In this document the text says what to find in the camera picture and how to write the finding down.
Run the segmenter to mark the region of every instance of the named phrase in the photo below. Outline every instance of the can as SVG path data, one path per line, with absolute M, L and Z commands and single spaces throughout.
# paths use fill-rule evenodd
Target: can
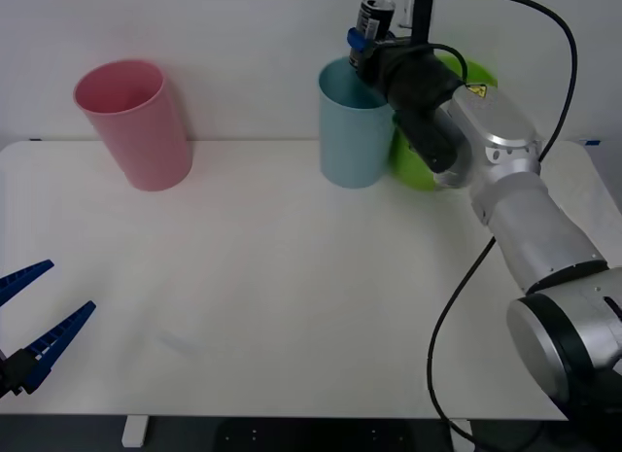
M 362 0 L 357 19 L 357 31 L 366 40 L 384 39 L 391 27 L 393 15 L 396 12 L 396 3 L 393 0 Z M 361 53 L 350 51 L 350 64 L 359 67 Z

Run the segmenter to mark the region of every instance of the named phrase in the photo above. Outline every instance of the table surface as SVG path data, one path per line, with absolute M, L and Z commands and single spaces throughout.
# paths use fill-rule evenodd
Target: table surface
M 2 275 L 56 264 L 0 311 L 5 353 L 97 304 L 0 413 L 435 417 L 432 327 L 490 238 L 465 191 L 332 185 L 316 141 L 197 142 L 188 178 L 149 193 L 100 142 L 22 142 L 0 197 Z M 496 248 L 438 340 L 450 417 L 563 418 L 512 346 L 520 296 Z

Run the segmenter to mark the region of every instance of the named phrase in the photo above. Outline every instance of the black cable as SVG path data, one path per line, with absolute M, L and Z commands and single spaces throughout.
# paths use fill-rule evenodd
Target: black cable
M 385 86 L 387 88 L 386 90 L 388 90 L 388 88 L 391 87 L 391 84 L 393 82 L 393 77 L 396 75 L 396 71 L 399 69 L 399 67 L 401 66 L 401 63 L 408 56 L 410 56 L 413 53 L 431 51 L 431 50 L 446 51 L 454 55 L 456 59 L 458 59 L 458 62 L 460 63 L 460 68 L 461 68 L 461 73 L 462 73 L 461 78 L 465 84 L 467 83 L 468 65 L 467 65 L 467 61 L 465 60 L 465 58 L 460 52 L 458 52 L 453 47 L 449 47 L 444 44 L 426 43 L 426 44 L 419 44 L 417 46 L 404 49 L 404 52 L 402 52 L 399 56 L 397 56 L 387 65 L 387 67 L 382 72 L 383 73 L 382 79 L 385 81 Z
M 551 139 L 546 144 L 546 146 L 542 150 L 542 153 L 539 156 L 539 160 L 543 161 L 546 155 L 549 153 L 549 151 L 553 147 L 553 144 L 555 143 L 555 141 L 557 141 L 557 138 L 559 137 L 560 132 L 562 131 L 562 128 L 564 126 L 564 122 L 566 121 L 566 117 L 568 116 L 568 111 L 570 109 L 570 104 L 572 102 L 572 97 L 574 95 L 574 88 L 576 87 L 576 77 L 577 77 L 577 71 L 578 71 L 578 50 L 576 48 L 576 42 L 574 41 L 574 36 L 572 35 L 572 31 L 570 31 L 570 28 L 566 24 L 566 22 L 563 19 L 561 19 L 557 14 L 555 14 L 548 8 L 540 5 L 539 3 L 534 2 L 533 0 L 507 0 L 507 1 L 520 3 L 529 8 L 537 10 L 547 15 L 551 19 L 553 19 L 564 30 L 564 34 L 566 34 L 566 37 L 570 44 L 570 83 L 569 83 L 568 93 L 566 95 L 566 101 L 564 102 L 564 108 L 562 109 L 562 113 L 560 115 L 559 121 L 557 122 L 557 126 L 555 127 L 555 130 L 553 131 L 553 134 L 551 135 Z M 463 280 L 460 282 L 460 284 L 458 284 L 458 287 L 456 288 L 454 293 L 451 295 L 451 298 L 449 298 L 449 301 L 447 302 L 442 312 L 440 313 L 440 316 L 438 320 L 436 321 L 436 325 L 434 326 L 434 330 L 432 331 L 432 338 L 430 340 L 430 346 L 428 348 L 428 362 L 426 364 L 426 377 L 428 380 L 428 392 L 430 393 L 430 399 L 432 400 L 432 404 L 434 406 L 434 409 L 436 410 L 436 413 L 438 414 L 438 416 L 444 423 L 446 423 L 458 435 L 472 442 L 473 444 L 475 444 L 475 446 L 479 447 L 480 449 L 483 449 L 488 452 L 505 452 L 502 449 L 498 448 L 497 446 L 494 446 L 484 441 L 481 441 L 479 439 L 476 439 L 473 435 L 470 435 L 469 433 L 461 430 L 458 426 L 452 423 L 452 421 L 447 417 L 442 407 L 438 403 L 438 398 L 436 397 L 436 392 L 433 386 L 433 376 L 432 376 L 432 359 L 433 359 L 433 354 L 434 354 L 434 347 L 436 345 L 436 339 L 438 338 L 438 333 L 440 332 L 440 328 L 442 327 L 442 324 L 445 321 L 445 318 L 447 317 L 449 310 L 452 308 L 452 306 L 456 302 L 456 299 L 458 299 L 458 296 L 460 295 L 461 291 L 466 286 L 467 282 L 472 277 L 472 275 L 475 273 L 479 265 L 488 256 L 488 254 L 490 253 L 490 250 L 493 248 L 496 241 L 497 240 L 495 238 L 492 238 L 488 242 L 488 244 L 486 245 L 486 248 L 484 248 L 484 250 L 477 257 L 477 260 L 475 260 L 475 262 L 470 267 L 470 269 L 466 273 Z M 536 441 L 541 430 L 542 430 L 542 426 L 540 426 L 540 428 L 537 429 L 536 434 L 530 437 L 530 439 L 525 444 L 523 444 L 521 447 L 519 447 L 513 452 L 520 452 L 520 451 L 525 450 L 527 447 L 531 446 Z
M 451 53 L 452 55 L 454 55 L 458 59 L 458 61 L 460 62 L 460 70 L 461 70 L 461 73 L 462 73 L 461 79 L 465 83 L 467 82 L 467 78 L 468 78 L 468 65 L 467 65 L 467 61 L 465 60 L 463 55 L 460 52 L 458 52 L 456 49 L 454 49 L 453 47 L 446 46 L 444 44 L 428 43 L 428 44 L 420 44 L 418 46 L 409 47 L 408 48 L 408 52 L 405 52 L 403 55 L 401 55 L 400 58 L 399 58 L 399 61 L 401 62 L 401 59 L 402 59 L 403 56 L 410 55 L 410 54 L 416 53 L 416 52 L 429 51 L 429 50 L 446 51 L 446 52 Z

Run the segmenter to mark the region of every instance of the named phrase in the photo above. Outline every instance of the green cup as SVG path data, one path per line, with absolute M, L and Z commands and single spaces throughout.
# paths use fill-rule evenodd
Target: green cup
M 443 55 L 439 59 L 454 73 L 460 75 L 461 67 L 458 59 L 453 55 Z M 466 61 L 468 67 L 467 83 L 497 86 L 497 78 L 474 61 Z M 408 140 L 399 128 L 391 147 L 389 163 L 394 176 L 410 188 L 420 191 L 434 191 L 438 188 L 434 174 L 422 161 L 417 153 L 410 149 Z

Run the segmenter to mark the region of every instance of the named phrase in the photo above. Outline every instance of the floor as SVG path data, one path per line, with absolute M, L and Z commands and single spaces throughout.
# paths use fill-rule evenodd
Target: floor
M 221 418 L 155 417 L 150 421 L 144 452 L 211 452 Z M 124 417 L 0 416 L 2 452 L 121 452 Z M 536 422 L 475 421 L 473 432 L 504 450 L 514 450 L 538 426 Z M 446 429 L 433 420 L 409 422 L 418 452 L 449 452 Z M 554 445 L 551 437 L 564 445 Z M 549 423 L 526 452 L 594 452 L 580 443 L 567 423 Z

